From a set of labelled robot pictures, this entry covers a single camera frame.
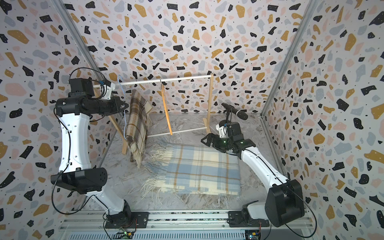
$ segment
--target wooden clothes rack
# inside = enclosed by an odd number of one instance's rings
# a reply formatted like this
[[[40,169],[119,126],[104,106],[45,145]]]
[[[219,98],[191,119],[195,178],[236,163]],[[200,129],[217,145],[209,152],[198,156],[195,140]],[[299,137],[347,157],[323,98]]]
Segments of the wooden clothes rack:
[[[179,131],[172,131],[172,127],[170,125],[170,119],[169,119],[169,114],[168,114],[168,107],[167,107],[167,98],[166,98],[166,90],[164,88],[163,82],[168,82],[168,81],[179,81],[179,80],[191,80],[191,79],[200,79],[200,78],[209,78],[209,94],[208,94],[208,110],[207,110],[207,117],[203,118],[203,123],[205,127],[198,127],[198,128],[191,128],[191,129],[185,129],[185,130],[179,130]],[[164,132],[164,133],[158,133],[158,134],[152,134],[148,135],[147,137],[157,137],[157,136],[162,136],[162,135],[173,135],[174,133],[182,133],[182,132],[190,132],[190,131],[196,131],[196,130],[202,130],[205,129],[207,134],[211,133],[210,128],[209,128],[209,123],[210,123],[210,117],[211,117],[211,106],[212,106],[212,91],[213,91],[213,85],[214,85],[214,75],[202,75],[202,76],[191,76],[191,77],[182,77],[182,78],[165,78],[165,79],[154,79],[154,80],[146,80],[146,81],[134,81],[134,82],[125,82],[125,83],[120,83],[121,85],[135,85],[135,84],[147,84],[147,83],[160,83],[161,84],[161,96],[163,100],[163,107],[164,107],[164,112],[166,114],[166,119],[167,119],[167,124],[168,124],[168,129],[169,132]],[[99,84],[93,85],[94,88],[99,88]],[[128,142],[124,138],[124,132],[121,130],[120,126],[116,122],[116,120],[113,118],[113,116],[108,116],[109,119],[111,120],[112,124],[115,126],[117,129],[118,133],[120,134],[121,138],[123,139],[123,146],[122,146],[122,153],[125,155],[127,154],[128,150]]]

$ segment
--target white rod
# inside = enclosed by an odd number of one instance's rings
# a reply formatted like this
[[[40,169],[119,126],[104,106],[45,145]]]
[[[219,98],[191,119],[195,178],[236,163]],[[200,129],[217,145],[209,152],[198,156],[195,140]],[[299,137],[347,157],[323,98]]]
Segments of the white rod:
[[[203,130],[203,129],[206,129],[206,128],[207,127],[191,128],[191,129],[186,129],[186,130],[174,131],[172,133],[190,132],[190,131],[195,131],[195,130]],[[148,135],[147,137],[157,137],[157,136],[169,135],[169,134],[170,134],[170,132],[164,132],[164,133]]]
[[[182,78],[164,78],[164,79],[154,79],[154,80],[147,80],[147,81],[124,82],[124,83],[120,83],[120,84],[121,85],[134,85],[134,84],[159,83],[159,82],[189,80],[189,79],[199,79],[199,78],[210,78],[210,77],[211,77],[211,75],[202,75],[202,76],[191,76],[191,77],[182,77]],[[93,85],[93,87],[99,88],[100,85],[96,84],[96,85]]]

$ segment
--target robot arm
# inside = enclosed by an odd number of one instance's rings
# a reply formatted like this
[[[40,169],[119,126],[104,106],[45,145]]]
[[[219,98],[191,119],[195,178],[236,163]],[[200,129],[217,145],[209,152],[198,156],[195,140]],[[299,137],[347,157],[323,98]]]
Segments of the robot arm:
[[[259,218],[268,219],[274,226],[279,227],[304,216],[303,194],[299,182],[297,180],[290,181],[279,173],[263,157],[255,143],[250,139],[244,139],[239,123],[228,120],[230,113],[234,113],[245,120],[248,116],[244,112],[239,114],[237,109],[225,103],[222,106],[227,110],[227,117],[226,120],[222,120],[216,125],[219,135],[210,133],[201,142],[209,147],[212,145],[220,152],[231,150],[248,164],[268,192],[266,202],[253,202],[244,205],[242,211],[244,221],[250,222],[252,219]]]
[[[89,79],[70,79],[69,83],[68,97],[58,99],[55,106],[63,140],[59,173],[51,176],[51,183],[93,198],[105,209],[110,223],[127,226],[132,221],[129,205],[106,185],[108,174],[104,168],[91,168],[87,149],[90,116],[120,113],[128,104],[111,96],[115,85],[106,79],[101,82],[103,95],[99,98],[92,98],[94,91]]]

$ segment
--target terrazzo wallpaper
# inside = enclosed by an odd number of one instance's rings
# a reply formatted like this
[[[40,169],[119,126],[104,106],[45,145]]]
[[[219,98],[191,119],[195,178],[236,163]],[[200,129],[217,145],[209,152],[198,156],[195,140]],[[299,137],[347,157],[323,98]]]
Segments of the terrazzo wallpaper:
[[[68,95],[69,73],[86,62],[51,2],[0,0],[0,7],[0,239],[55,239],[64,216],[51,206],[50,176],[61,157],[53,108]],[[95,165],[111,124],[103,119],[88,129]],[[77,209],[82,199],[55,189],[61,211]]]
[[[222,102],[248,112],[263,109],[307,5],[304,0],[64,3],[110,79],[117,81],[119,74],[124,81],[135,81],[214,73],[214,113],[223,111]],[[208,84],[208,79],[168,83],[170,112],[206,112]],[[134,87],[154,111],[163,111],[159,84]]]
[[[265,116],[319,239],[384,239],[384,1],[320,1]]]

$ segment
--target marble floor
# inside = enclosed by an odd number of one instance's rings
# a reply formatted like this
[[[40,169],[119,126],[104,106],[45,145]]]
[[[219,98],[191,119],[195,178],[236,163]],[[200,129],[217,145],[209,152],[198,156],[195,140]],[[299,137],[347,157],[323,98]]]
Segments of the marble floor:
[[[204,127],[202,122],[203,115],[170,115],[171,126],[174,131]],[[153,125],[148,134],[168,132],[168,127],[163,114],[151,114]],[[218,134],[215,125],[225,119],[225,115],[212,115],[210,126],[213,133]],[[250,115],[247,120],[241,120],[233,116],[233,122],[239,122],[244,138],[250,138],[264,157],[276,167],[272,158],[272,152],[263,131],[261,120],[257,115]],[[165,135],[165,139],[171,143],[178,144],[201,144],[200,140],[206,135],[205,130],[197,130]],[[143,156],[143,163],[147,161],[151,154],[151,146],[158,141],[159,137],[148,138],[146,151]],[[119,197],[125,199],[132,210],[188,210],[188,209],[241,209],[243,204],[266,199],[266,189],[260,182],[255,173],[242,160],[239,160],[241,175],[241,195],[240,196],[215,196],[197,194],[171,194],[160,193],[156,203],[156,191],[147,194],[142,198],[144,191],[141,190],[142,184],[149,177],[149,174],[141,167],[137,169],[135,162],[130,162],[130,154],[121,153],[122,139],[116,134],[111,146],[103,160],[101,167],[108,172],[107,184],[110,185]],[[94,201],[89,201],[84,210],[102,210]]]

